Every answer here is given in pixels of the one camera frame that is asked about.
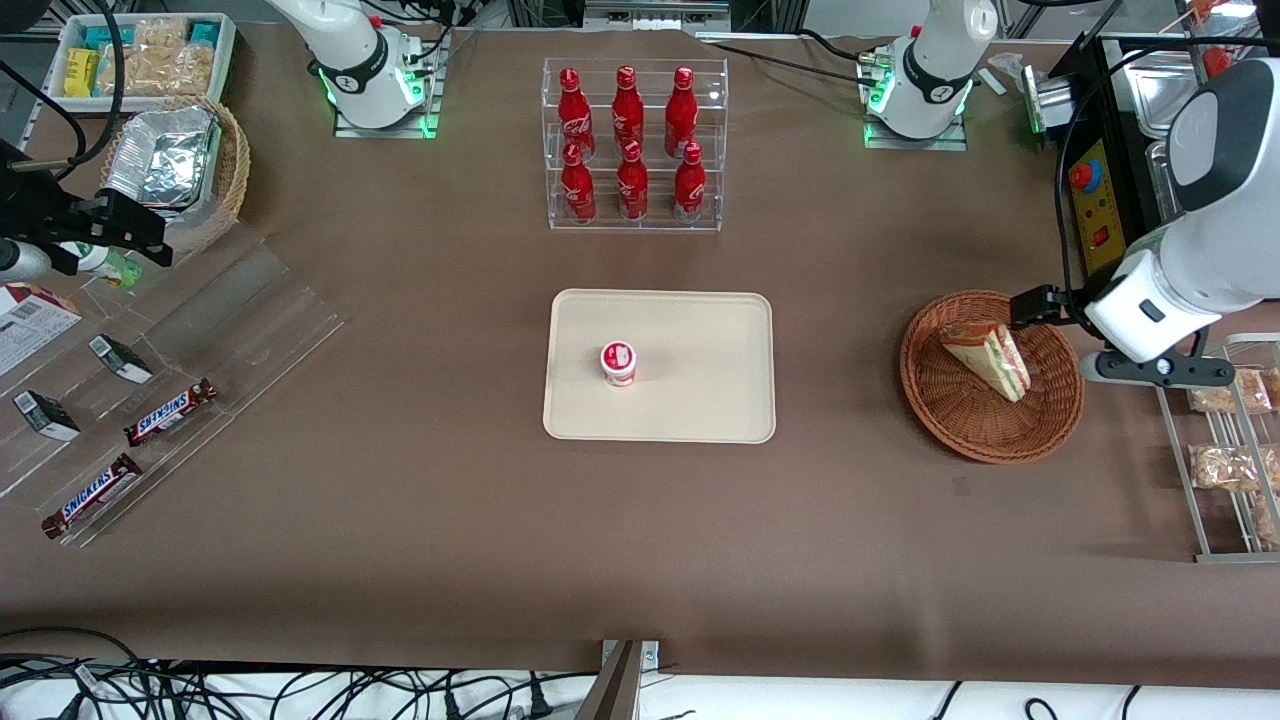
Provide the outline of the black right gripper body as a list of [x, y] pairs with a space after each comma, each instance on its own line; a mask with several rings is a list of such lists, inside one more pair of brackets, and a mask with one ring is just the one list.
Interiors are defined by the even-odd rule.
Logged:
[[3, 201], [1, 274], [4, 277], [46, 277], [79, 273], [79, 255], [61, 246], [63, 195], [38, 191], [14, 193]]

